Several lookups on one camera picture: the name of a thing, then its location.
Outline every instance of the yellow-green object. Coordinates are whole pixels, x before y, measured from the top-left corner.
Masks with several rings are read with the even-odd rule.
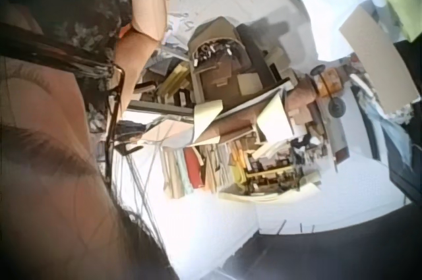
[[[236,166],[230,166],[230,169],[235,183],[243,184],[247,181],[245,170],[238,163],[236,163]]]
[[[422,0],[388,0],[402,23],[402,31],[409,42],[422,33]]]

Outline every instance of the cardboard box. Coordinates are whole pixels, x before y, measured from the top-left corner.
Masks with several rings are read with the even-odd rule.
[[[357,7],[340,28],[369,74],[385,113],[393,113],[419,98],[397,49],[380,26]]]
[[[237,43],[238,48],[236,54],[239,55],[239,72],[251,67],[251,60],[249,59],[245,46],[239,38],[239,34],[237,33],[235,26],[232,25],[226,18],[221,16],[212,22],[199,26],[188,43],[189,58],[191,59],[191,76],[196,103],[204,103],[205,101],[212,100],[204,95],[201,74],[206,70],[216,69],[217,60],[216,64],[213,64],[212,61],[208,61],[205,64],[205,68],[199,68],[200,70],[196,71],[197,69],[193,64],[193,54],[195,54],[202,45],[217,40],[232,40]]]

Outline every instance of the red book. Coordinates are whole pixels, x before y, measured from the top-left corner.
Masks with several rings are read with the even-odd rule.
[[[202,188],[204,183],[200,177],[201,166],[194,150],[190,147],[183,150],[187,166],[187,174],[194,189]]]

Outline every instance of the floor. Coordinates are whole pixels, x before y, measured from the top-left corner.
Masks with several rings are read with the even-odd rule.
[[[203,280],[420,279],[421,231],[422,210],[406,206],[327,233],[255,235]]]

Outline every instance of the paper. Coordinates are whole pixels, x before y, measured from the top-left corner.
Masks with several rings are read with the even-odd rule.
[[[199,136],[211,125],[212,121],[223,111],[223,101],[216,100],[195,106],[194,123],[195,129],[193,142],[198,140]]]
[[[271,149],[266,152],[265,158],[273,159],[278,152],[282,152],[286,150],[286,148],[289,149],[289,147],[290,145],[287,142],[277,143],[275,146],[272,146]]]
[[[183,150],[175,150],[174,151],[177,168],[179,169],[180,179],[182,181],[183,190],[185,191],[185,195],[193,193],[193,186],[189,179],[189,174],[187,172],[187,164],[185,159],[185,154]]]
[[[200,166],[203,166],[204,165],[204,160],[202,159],[202,156],[199,153],[199,151],[195,147],[192,148],[192,151],[195,153],[196,158],[198,158],[199,165]]]
[[[164,156],[166,159],[166,169],[168,170],[168,181],[165,182],[164,189],[170,198],[180,199],[185,196],[185,190],[180,179],[174,152],[165,150]]]
[[[239,89],[242,96],[256,94],[262,90],[262,83],[257,73],[237,75]]]
[[[261,157],[266,157],[268,153],[274,150],[274,148],[279,148],[281,145],[284,145],[285,142],[281,143],[265,143],[259,149],[252,153],[252,157],[255,160],[260,159]]]
[[[384,112],[393,113],[419,97],[397,49],[365,10],[357,7],[340,32],[369,74]]]
[[[308,134],[308,130],[305,125],[296,125],[295,119],[290,119],[291,127],[293,129],[293,136],[295,138],[302,137]]]
[[[259,129],[264,133],[268,143],[283,142],[293,137],[289,118],[278,94],[265,107],[257,120]]]

